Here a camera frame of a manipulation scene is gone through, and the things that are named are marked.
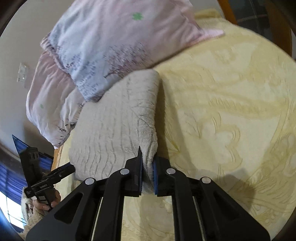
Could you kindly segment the person's left hand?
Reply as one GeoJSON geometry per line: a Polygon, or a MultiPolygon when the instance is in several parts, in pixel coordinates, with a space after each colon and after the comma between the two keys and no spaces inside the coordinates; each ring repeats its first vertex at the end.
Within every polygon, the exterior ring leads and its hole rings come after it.
{"type": "Polygon", "coordinates": [[[33,206],[40,212],[50,211],[52,208],[56,207],[61,202],[61,196],[58,190],[55,189],[55,198],[51,203],[46,201],[40,201],[36,197],[32,198],[33,206]]]}

